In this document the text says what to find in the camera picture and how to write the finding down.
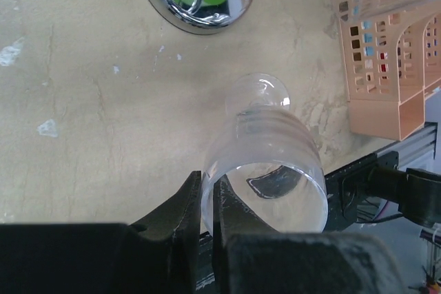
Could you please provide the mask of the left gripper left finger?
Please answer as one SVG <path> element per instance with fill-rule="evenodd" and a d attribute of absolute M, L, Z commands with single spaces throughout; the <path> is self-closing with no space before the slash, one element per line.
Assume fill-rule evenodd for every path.
<path fill-rule="evenodd" d="M 4 224 L 2 293 L 194 293 L 201 173 L 133 224 Z"/>

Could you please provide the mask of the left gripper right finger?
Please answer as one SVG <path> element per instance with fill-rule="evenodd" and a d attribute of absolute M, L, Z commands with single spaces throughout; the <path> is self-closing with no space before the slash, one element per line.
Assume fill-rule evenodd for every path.
<path fill-rule="evenodd" d="M 214 186 L 212 267 L 220 293 L 405 293 L 393 256 L 362 233 L 279 233 L 227 176 Z"/>

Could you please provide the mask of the clear wine glass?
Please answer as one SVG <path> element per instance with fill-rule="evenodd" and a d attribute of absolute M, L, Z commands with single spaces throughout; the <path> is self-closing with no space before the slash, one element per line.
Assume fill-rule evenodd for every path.
<path fill-rule="evenodd" d="M 312 135 L 289 110 L 285 85 L 269 74 L 239 78 L 226 121 L 207 150 L 202 219 L 214 231 L 214 188 L 225 176 L 250 211 L 282 233 L 321 233 L 328 218 L 325 175 Z"/>

